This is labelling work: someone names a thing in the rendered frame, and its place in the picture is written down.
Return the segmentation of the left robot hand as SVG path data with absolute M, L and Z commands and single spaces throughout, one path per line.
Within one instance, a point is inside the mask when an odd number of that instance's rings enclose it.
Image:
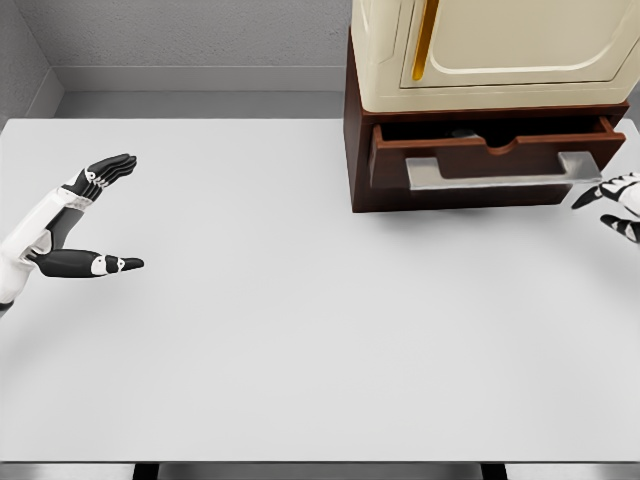
M 64 247 L 86 209 L 108 186 L 131 174 L 136 165 L 135 156 L 120 154 L 87 166 L 50 191 L 0 243 L 0 277 L 11 283 L 15 300 L 34 269 L 47 277 L 75 279 L 98 278 L 144 266 L 139 258 Z

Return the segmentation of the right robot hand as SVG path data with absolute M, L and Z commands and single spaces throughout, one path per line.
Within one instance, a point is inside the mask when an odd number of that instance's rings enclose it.
M 640 244 L 640 173 L 630 172 L 589 188 L 572 204 L 571 208 L 576 210 L 601 198 L 619 203 L 637 217 L 637 220 L 605 214 L 600 217 L 600 221 L 627 240 Z

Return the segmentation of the brown wooden drawer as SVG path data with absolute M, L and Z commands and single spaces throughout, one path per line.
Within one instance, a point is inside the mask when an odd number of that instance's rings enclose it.
M 589 152 L 600 171 L 625 141 L 602 114 L 383 123 L 369 160 L 374 189 L 411 190 L 405 160 L 436 157 L 445 178 L 560 174 L 557 154 Z

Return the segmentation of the cream cabinet with door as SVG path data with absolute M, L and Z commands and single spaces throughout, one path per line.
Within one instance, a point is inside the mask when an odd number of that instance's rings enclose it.
M 411 79 L 424 0 L 352 0 L 371 112 L 617 104 L 640 81 L 640 0 L 439 0 Z

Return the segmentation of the dark brown wooden cabinet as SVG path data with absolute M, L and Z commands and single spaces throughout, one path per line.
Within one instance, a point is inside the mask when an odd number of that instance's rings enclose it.
M 371 112 L 362 104 L 350 28 L 346 67 L 344 141 L 352 208 L 355 212 L 385 212 L 558 204 L 563 201 L 574 184 L 427 191 L 374 189 L 370 185 L 369 169 L 373 130 L 377 125 L 396 122 L 602 114 L 612 120 L 616 131 L 616 125 L 627 111 L 627 99 L 628 97 L 617 104 Z

